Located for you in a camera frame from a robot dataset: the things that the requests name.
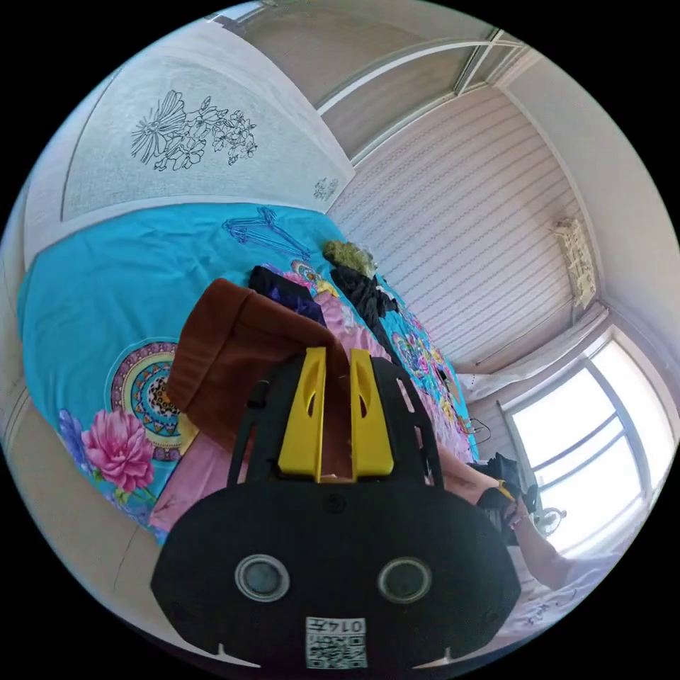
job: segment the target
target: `mandala pattern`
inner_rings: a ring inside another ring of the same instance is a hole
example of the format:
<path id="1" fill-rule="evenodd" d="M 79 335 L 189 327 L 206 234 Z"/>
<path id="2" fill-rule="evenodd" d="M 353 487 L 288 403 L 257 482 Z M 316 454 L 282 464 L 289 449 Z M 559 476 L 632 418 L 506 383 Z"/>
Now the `mandala pattern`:
<path id="1" fill-rule="evenodd" d="M 392 333 L 392 345 L 397 350 L 399 358 L 404 367 L 409 370 L 415 378 L 422 380 L 430 373 L 430 366 L 425 359 L 425 352 L 422 343 L 413 334 L 406 338 L 398 333 Z"/>
<path id="2" fill-rule="evenodd" d="M 172 342 L 152 342 L 135 349 L 111 382 L 111 410 L 127 411 L 142 422 L 156 460 L 179 459 L 179 411 L 166 394 L 176 347 Z"/>
<path id="3" fill-rule="evenodd" d="M 302 260 L 293 260 L 290 263 L 290 268 L 298 276 L 301 276 L 307 287 L 310 289 L 312 297 L 316 297 L 319 293 L 330 293 L 335 298 L 339 298 L 340 294 L 332 283 L 329 283 L 319 274 L 311 265 Z"/>

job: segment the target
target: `green plush toy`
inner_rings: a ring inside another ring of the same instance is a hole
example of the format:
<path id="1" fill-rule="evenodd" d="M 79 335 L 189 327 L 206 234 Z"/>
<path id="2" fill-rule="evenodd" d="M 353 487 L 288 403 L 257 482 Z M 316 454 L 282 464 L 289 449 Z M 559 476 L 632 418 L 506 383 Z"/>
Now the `green plush toy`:
<path id="1" fill-rule="evenodd" d="M 324 257 L 335 266 L 350 267 L 368 278 L 373 278 L 378 271 L 373 255 L 350 241 L 328 241 L 324 245 Z"/>

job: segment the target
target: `yellow bracket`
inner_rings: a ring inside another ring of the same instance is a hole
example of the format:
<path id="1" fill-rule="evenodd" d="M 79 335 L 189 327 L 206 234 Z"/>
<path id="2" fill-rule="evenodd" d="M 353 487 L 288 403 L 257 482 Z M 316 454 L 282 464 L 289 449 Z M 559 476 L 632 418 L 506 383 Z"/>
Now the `yellow bracket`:
<path id="1" fill-rule="evenodd" d="M 310 347 L 290 408 L 278 466 L 284 475 L 321 480 L 326 348 Z"/>
<path id="2" fill-rule="evenodd" d="M 387 476 L 395 462 L 368 350 L 351 351 L 350 387 L 353 481 Z"/>

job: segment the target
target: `window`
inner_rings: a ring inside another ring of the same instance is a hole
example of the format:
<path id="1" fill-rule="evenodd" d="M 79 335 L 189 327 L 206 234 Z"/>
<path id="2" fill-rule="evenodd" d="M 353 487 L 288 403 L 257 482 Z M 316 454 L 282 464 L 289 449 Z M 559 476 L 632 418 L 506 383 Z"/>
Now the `window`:
<path id="1" fill-rule="evenodd" d="M 548 540 L 571 555 L 648 505 L 676 445 L 662 401 L 615 339 L 507 414 L 540 507 L 567 512 Z"/>

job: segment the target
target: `fan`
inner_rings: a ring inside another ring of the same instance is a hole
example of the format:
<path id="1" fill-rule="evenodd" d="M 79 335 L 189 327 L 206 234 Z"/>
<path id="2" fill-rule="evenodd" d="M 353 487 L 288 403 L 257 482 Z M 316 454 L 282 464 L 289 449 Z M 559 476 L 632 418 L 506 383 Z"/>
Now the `fan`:
<path id="1" fill-rule="evenodd" d="M 539 517 L 536 518 L 536 528 L 544 535 L 550 536 L 557 530 L 562 520 L 567 516 L 566 510 L 557 508 L 545 508 Z"/>

